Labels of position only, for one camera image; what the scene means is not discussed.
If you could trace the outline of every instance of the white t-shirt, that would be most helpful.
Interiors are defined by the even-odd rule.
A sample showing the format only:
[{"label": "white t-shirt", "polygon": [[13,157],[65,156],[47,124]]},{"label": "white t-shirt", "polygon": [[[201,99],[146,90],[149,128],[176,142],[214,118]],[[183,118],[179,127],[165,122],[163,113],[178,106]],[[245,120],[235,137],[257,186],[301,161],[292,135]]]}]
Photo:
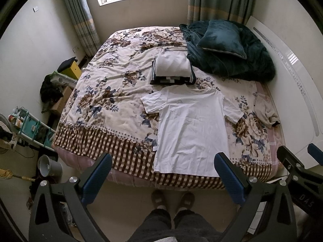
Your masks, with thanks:
[{"label": "white t-shirt", "polygon": [[219,176],[214,156],[229,157],[224,118],[236,124],[243,113],[215,88],[168,86],[143,98],[147,113],[159,112],[153,169],[161,173]]}]

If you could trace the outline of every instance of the bolt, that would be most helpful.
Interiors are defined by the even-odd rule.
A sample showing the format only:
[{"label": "bolt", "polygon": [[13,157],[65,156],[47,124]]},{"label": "bolt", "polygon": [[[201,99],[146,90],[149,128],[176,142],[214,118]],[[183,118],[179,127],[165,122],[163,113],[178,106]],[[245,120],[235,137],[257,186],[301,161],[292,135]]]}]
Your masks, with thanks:
[{"label": "bolt", "polygon": [[279,184],[281,185],[281,186],[286,186],[286,182],[285,182],[285,180],[280,180],[280,182],[279,182]]},{"label": "bolt", "polygon": [[72,177],[69,179],[69,181],[70,181],[71,183],[75,183],[77,180],[78,180],[78,178],[77,178],[76,176],[72,176]]},{"label": "bolt", "polygon": [[254,176],[251,176],[251,177],[249,177],[249,181],[250,181],[251,183],[255,183],[255,182],[257,182],[257,181],[258,181],[258,179],[257,179],[256,177],[254,177]]},{"label": "bolt", "polygon": [[42,187],[46,186],[46,185],[47,185],[47,181],[46,181],[46,180],[41,181],[41,182],[40,182],[40,185],[41,185]]}]

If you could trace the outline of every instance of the headboard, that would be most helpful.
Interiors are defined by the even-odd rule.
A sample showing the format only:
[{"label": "headboard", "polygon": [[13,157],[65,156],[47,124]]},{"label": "headboard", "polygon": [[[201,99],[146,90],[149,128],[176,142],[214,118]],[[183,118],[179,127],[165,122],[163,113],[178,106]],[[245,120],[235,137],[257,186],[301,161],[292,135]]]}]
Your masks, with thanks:
[{"label": "headboard", "polygon": [[281,121],[285,145],[305,168],[316,166],[307,146],[314,143],[323,150],[322,97],[306,68],[277,35],[252,16],[247,27],[267,48],[276,67],[276,76],[267,86]]}]

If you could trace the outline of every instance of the t-shirt sleeve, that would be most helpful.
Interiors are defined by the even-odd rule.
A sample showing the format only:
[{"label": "t-shirt sleeve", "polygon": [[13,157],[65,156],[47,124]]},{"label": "t-shirt sleeve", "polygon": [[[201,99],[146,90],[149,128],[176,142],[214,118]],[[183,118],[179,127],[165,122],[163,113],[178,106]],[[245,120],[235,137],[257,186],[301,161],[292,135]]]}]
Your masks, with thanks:
[{"label": "t-shirt sleeve", "polygon": [[166,96],[162,91],[157,91],[141,98],[148,114],[158,113],[166,104]]},{"label": "t-shirt sleeve", "polygon": [[243,116],[238,106],[235,106],[231,101],[224,98],[223,99],[223,116],[230,122],[236,124],[239,119]]}]

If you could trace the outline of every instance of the yellow broom head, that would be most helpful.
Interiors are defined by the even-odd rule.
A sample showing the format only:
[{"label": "yellow broom head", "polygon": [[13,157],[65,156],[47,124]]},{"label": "yellow broom head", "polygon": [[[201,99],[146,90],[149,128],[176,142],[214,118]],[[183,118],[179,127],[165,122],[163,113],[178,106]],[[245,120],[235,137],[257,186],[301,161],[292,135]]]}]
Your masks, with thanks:
[{"label": "yellow broom head", "polygon": [[0,168],[0,178],[11,179],[13,176],[10,170],[4,170]]}]

